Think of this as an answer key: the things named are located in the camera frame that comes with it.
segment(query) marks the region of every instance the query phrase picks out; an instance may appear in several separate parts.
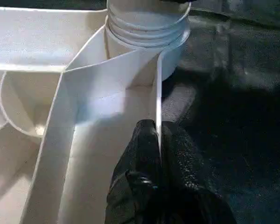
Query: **white plastic container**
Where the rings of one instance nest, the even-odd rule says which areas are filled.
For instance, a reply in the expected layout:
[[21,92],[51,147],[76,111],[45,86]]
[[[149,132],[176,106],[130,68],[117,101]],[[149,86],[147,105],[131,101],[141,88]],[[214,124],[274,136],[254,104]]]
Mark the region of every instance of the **white plastic container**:
[[[135,32],[136,44],[104,25],[105,15],[0,8],[1,26],[10,28],[0,30],[0,53],[7,52],[0,54],[0,170],[7,169],[0,188],[10,186],[0,196],[0,224],[18,223],[25,200],[22,224],[103,223],[112,172],[136,123],[154,119],[161,144],[161,81],[189,36],[184,15],[151,26],[151,35]],[[170,41],[153,45],[160,36]],[[25,162],[34,167],[35,138],[35,171],[23,180]]]
[[[48,73],[59,77],[89,37],[104,24],[105,16],[106,10],[94,12],[0,7],[0,82],[6,71],[10,71],[7,73],[9,77],[29,76],[25,80],[15,78],[16,83],[30,79],[37,85],[40,82],[47,83],[44,74]],[[38,81],[33,78],[37,72],[42,74]],[[27,87],[32,85],[24,85],[22,90],[28,92]],[[46,107],[45,110],[37,110],[46,111],[45,118],[39,122],[43,128],[50,105]],[[0,108],[0,224],[20,222],[32,182],[40,137],[41,134],[32,137],[29,133],[27,135],[15,129]]]

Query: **black glove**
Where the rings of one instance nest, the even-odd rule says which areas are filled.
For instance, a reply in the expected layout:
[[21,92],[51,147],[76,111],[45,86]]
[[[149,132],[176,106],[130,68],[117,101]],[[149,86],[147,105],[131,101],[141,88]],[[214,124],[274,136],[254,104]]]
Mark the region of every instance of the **black glove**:
[[154,122],[138,122],[113,173],[105,224],[235,224],[185,130],[163,122],[162,145],[160,159]]

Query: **dark surface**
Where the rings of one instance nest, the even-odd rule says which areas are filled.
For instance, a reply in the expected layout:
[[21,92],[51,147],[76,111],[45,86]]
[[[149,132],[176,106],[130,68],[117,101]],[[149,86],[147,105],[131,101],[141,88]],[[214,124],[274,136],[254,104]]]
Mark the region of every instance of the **dark surface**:
[[[238,223],[280,223],[280,88],[235,90],[221,77],[195,76],[177,70],[163,84],[163,102],[195,89],[176,122],[202,150]],[[167,108],[164,116],[176,119],[175,112]]]

